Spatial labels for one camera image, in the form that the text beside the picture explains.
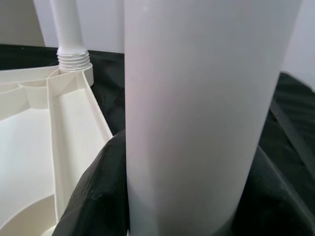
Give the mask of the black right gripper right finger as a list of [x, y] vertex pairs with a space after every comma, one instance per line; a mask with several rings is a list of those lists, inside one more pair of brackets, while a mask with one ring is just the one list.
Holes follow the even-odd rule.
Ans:
[[259, 145], [222, 157], [233, 210], [219, 236], [313, 236], [315, 181], [292, 145]]

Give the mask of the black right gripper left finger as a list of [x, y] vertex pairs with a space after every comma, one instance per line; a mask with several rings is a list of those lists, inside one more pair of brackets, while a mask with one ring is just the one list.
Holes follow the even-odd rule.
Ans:
[[129, 230], [126, 132], [117, 133], [77, 183], [55, 236], [125, 236]]

